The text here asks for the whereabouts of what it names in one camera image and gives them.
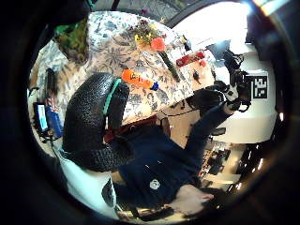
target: green cloth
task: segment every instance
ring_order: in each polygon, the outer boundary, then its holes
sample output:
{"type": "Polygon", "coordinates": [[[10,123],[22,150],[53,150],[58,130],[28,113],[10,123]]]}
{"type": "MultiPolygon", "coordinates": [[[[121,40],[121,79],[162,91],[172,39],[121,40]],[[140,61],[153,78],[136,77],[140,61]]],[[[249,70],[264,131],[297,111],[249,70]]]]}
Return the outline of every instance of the green cloth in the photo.
{"type": "Polygon", "coordinates": [[[82,65],[88,59],[86,38],[87,18],[74,24],[57,26],[53,40],[58,44],[59,50],[69,61],[82,65]]]}

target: table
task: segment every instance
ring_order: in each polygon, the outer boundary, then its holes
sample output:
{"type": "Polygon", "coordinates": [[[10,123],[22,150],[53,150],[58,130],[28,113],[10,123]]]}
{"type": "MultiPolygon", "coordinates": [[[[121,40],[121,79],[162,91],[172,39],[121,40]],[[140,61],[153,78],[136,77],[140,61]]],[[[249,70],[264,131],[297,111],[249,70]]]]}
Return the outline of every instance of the table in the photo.
{"type": "MultiPolygon", "coordinates": [[[[58,93],[55,100],[62,124],[70,98],[94,71],[109,72],[115,77],[120,77],[123,71],[121,65],[123,65],[145,73],[149,78],[158,81],[158,91],[143,89],[134,84],[128,85],[130,94],[124,111],[123,125],[148,118],[158,111],[192,96],[193,90],[213,82],[209,67],[205,67],[205,72],[203,72],[199,63],[176,67],[177,72],[183,76],[180,82],[176,82],[157,52],[132,48],[129,45],[132,37],[126,36],[125,30],[136,24],[139,19],[149,20],[119,11],[90,13],[87,21],[89,57],[84,65],[76,65],[74,62],[68,61],[52,40],[39,52],[31,71],[31,77],[37,77],[37,86],[43,94],[46,69],[52,68],[56,72],[58,93]],[[194,69],[200,71],[201,79],[210,78],[207,80],[209,82],[201,82],[202,85],[195,84],[192,81],[194,69]]],[[[179,34],[176,34],[171,28],[159,22],[154,23],[167,35],[166,44],[178,38],[179,34]]],[[[173,62],[185,53],[183,45],[168,51],[169,58],[173,62]]]]}

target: dark blue shirt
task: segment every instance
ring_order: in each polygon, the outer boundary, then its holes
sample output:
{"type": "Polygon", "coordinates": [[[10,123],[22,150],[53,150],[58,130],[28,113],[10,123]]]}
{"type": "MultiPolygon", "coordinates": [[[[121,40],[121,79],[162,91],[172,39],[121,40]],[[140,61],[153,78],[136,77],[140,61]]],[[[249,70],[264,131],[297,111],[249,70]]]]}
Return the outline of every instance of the dark blue shirt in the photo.
{"type": "Polygon", "coordinates": [[[120,202],[156,208],[171,202],[184,184],[193,184],[201,162],[167,137],[159,127],[140,127],[127,135],[135,158],[119,168],[127,186],[114,184],[120,202]]]}
{"type": "Polygon", "coordinates": [[[213,107],[193,125],[185,149],[158,126],[138,127],[124,134],[135,159],[119,168],[127,185],[114,184],[118,201],[133,207],[158,208],[170,203],[181,186],[196,185],[207,139],[229,116],[223,104],[213,107]]]}

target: screen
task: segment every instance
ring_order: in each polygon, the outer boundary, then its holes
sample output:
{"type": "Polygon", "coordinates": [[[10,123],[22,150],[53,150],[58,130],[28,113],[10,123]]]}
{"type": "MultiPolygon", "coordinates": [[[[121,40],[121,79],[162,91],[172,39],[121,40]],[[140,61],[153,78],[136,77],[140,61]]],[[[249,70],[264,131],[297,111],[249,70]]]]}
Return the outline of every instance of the screen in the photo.
{"type": "Polygon", "coordinates": [[[48,129],[44,105],[37,105],[37,114],[38,114],[40,129],[43,132],[48,129]]]}
{"type": "Polygon", "coordinates": [[[206,49],[208,49],[214,55],[216,60],[221,60],[223,59],[224,51],[230,48],[230,44],[230,40],[223,40],[215,44],[206,46],[206,49]]]}

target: flower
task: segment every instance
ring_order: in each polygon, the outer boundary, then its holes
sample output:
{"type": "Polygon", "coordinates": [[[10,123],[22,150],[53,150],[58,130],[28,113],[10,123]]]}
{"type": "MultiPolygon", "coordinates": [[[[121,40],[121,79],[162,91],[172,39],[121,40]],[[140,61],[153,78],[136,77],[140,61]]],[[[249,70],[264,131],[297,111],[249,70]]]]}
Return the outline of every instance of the flower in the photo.
{"type": "Polygon", "coordinates": [[[163,41],[163,39],[161,37],[156,37],[154,39],[151,40],[151,48],[154,51],[165,51],[166,49],[166,45],[165,42],[163,41]]]}
{"type": "Polygon", "coordinates": [[[199,62],[200,66],[204,67],[206,66],[206,62],[202,59],[200,62],[199,62]]]}
{"type": "Polygon", "coordinates": [[[165,37],[153,22],[147,20],[139,20],[135,26],[130,26],[128,31],[134,36],[135,42],[149,46],[153,39],[165,37]]]}
{"type": "Polygon", "coordinates": [[[149,46],[152,50],[157,51],[173,78],[180,82],[176,69],[165,52],[166,44],[164,38],[167,36],[166,34],[162,34],[153,22],[145,19],[139,20],[135,26],[130,26],[128,31],[134,37],[136,44],[141,44],[143,47],[149,46]]]}
{"type": "Polygon", "coordinates": [[[165,23],[166,22],[166,18],[165,17],[161,17],[159,22],[160,23],[165,23]]]}

